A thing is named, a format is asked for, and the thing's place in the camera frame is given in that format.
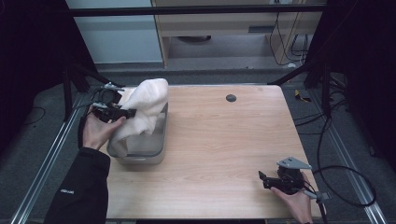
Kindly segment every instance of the wooden table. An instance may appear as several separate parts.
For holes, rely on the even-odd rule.
[[[276,162],[289,156],[307,162],[278,86],[170,87],[165,158],[146,166],[112,159],[107,218],[289,218],[258,175],[277,177]]]

